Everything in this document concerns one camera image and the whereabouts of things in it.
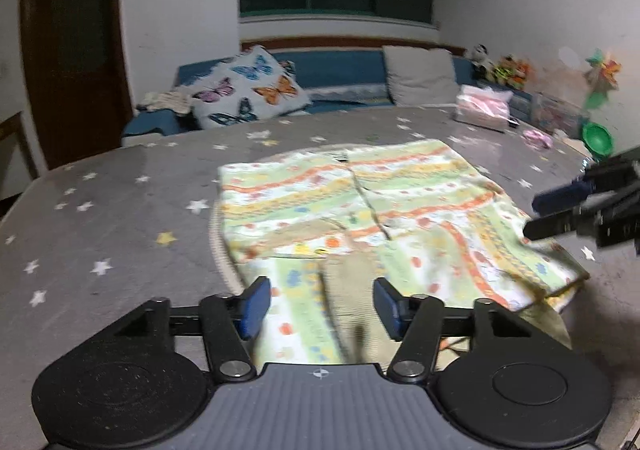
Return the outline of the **colourful patterned child's garment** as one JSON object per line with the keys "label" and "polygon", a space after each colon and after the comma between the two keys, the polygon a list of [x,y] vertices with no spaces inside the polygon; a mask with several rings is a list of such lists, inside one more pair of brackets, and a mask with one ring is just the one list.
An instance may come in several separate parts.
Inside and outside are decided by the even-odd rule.
{"label": "colourful patterned child's garment", "polygon": [[271,283],[257,364],[387,366],[397,345],[373,307],[378,278],[449,307],[493,300],[570,343],[560,312],[586,270],[525,239],[526,214],[439,140],[289,152],[218,175],[212,239],[231,283]]}

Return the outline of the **green plastic bowl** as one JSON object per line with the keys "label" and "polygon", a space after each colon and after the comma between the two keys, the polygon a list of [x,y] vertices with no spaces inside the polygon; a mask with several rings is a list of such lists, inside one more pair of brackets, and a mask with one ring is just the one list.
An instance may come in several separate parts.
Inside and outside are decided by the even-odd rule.
{"label": "green plastic bowl", "polygon": [[608,158],[614,150],[612,135],[598,123],[582,125],[582,142],[594,158]]}

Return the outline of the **clear toy storage box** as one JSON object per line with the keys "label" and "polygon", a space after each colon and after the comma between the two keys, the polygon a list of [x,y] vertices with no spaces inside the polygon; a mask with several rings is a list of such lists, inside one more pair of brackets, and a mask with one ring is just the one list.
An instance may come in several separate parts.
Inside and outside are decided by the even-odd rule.
{"label": "clear toy storage box", "polygon": [[568,137],[577,138],[585,122],[582,109],[544,93],[536,93],[532,100],[533,125],[549,134],[562,131]]}

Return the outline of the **pink tissue pack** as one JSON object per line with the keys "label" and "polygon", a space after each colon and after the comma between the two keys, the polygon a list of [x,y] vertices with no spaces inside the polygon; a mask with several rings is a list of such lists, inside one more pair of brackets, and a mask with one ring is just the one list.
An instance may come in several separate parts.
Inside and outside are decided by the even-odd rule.
{"label": "pink tissue pack", "polygon": [[462,123],[503,132],[511,119],[511,91],[461,85],[454,118]]}

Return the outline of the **colourful pinwheel toy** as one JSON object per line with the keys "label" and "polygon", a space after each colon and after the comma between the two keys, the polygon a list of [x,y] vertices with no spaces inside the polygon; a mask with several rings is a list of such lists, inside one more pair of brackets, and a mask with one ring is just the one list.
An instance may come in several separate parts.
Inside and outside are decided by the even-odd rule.
{"label": "colourful pinwheel toy", "polygon": [[584,73],[588,85],[584,108],[594,110],[608,101],[608,94],[618,90],[616,77],[622,70],[622,64],[600,48],[597,48],[586,62],[589,64],[589,70]]}

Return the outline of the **yellow orange plush toys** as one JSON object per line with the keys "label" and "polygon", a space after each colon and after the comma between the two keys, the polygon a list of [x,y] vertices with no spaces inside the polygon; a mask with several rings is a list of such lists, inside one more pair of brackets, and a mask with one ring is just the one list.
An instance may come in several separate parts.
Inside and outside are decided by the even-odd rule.
{"label": "yellow orange plush toys", "polygon": [[526,59],[518,59],[512,55],[502,56],[492,70],[494,82],[523,91],[528,80],[530,63]]}

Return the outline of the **panda plush toy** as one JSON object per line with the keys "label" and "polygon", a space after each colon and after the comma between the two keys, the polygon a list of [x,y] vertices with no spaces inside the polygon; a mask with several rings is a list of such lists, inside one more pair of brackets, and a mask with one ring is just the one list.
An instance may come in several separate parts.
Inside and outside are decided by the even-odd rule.
{"label": "panda plush toy", "polygon": [[484,44],[476,44],[465,51],[465,58],[471,62],[474,80],[494,80],[495,64],[490,60]]}

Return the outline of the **grey star-patterned table cover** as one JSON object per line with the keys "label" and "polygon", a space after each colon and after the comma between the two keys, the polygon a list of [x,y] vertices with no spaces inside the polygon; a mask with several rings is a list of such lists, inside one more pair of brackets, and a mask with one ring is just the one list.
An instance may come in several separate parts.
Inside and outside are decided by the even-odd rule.
{"label": "grey star-patterned table cover", "polygon": [[445,304],[426,382],[376,362],[257,364],[215,382],[200,302],[234,287],[212,236],[219,170],[289,152],[439,140],[523,211],[582,174],[560,146],[393,107],[299,115],[120,148],[34,181],[1,223],[6,449],[600,449],[639,444],[634,243],[559,244],[587,278],[562,344],[489,299]]}

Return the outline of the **grey plain cushion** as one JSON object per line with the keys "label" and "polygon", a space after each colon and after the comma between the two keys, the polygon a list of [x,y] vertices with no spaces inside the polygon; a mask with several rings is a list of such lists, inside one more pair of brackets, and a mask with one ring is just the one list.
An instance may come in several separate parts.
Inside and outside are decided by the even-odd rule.
{"label": "grey plain cushion", "polygon": [[447,50],[384,46],[386,85],[397,107],[438,106],[456,102],[454,61]]}

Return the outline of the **cream cloth on sofa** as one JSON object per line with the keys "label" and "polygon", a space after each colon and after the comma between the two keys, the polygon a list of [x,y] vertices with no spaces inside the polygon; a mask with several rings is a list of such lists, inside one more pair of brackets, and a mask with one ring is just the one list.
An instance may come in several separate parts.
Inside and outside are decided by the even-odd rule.
{"label": "cream cloth on sofa", "polygon": [[178,115],[187,115],[191,112],[192,105],[190,97],[180,92],[149,92],[137,104],[137,109],[145,112],[170,110]]}

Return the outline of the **blue sofa bench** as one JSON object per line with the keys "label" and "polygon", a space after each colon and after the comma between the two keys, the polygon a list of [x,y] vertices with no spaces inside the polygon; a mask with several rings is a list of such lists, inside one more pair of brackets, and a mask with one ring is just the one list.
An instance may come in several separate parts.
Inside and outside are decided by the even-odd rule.
{"label": "blue sofa bench", "polygon": [[[311,105],[303,109],[310,114],[346,110],[349,107],[388,107],[392,99],[386,88],[386,68],[381,48],[311,48],[272,53],[278,62],[290,68],[298,84],[307,92]],[[195,62],[180,66],[175,77],[175,87],[189,85],[208,76],[222,59]],[[452,56],[454,73],[459,85],[484,85],[473,78],[472,62],[460,56]],[[533,96],[514,91],[510,99],[511,117],[522,122],[532,122]],[[148,134],[170,136],[200,128],[192,115],[179,117],[174,111],[140,111],[122,132],[125,139]]]}

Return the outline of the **butterfly print pillow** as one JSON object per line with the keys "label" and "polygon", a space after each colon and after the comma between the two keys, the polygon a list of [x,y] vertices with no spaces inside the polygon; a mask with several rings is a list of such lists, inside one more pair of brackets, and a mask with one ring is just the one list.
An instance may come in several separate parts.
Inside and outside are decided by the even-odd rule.
{"label": "butterfly print pillow", "polygon": [[201,129],[269,120],[311,104],[292,74],[260,45],[218,62],[181,89]]}

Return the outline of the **wooden side table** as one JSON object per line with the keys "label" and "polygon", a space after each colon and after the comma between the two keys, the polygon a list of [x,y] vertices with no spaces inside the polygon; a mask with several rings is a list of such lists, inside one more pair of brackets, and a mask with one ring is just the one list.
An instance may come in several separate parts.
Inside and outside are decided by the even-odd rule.
{"label": "wooden side table", "polygon": [[1,122],[1,215],[21,197],[39,172],[29,148],[21,111]]}

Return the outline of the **dark wooden door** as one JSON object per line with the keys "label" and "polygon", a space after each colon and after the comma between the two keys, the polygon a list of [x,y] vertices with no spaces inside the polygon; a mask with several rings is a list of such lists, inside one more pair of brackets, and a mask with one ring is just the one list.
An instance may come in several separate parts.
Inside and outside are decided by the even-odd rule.
{"label": "dark wooden door", "polygon": [[48,169],[120,145],[132,117],[119,0],[20,0],[23,71]]}

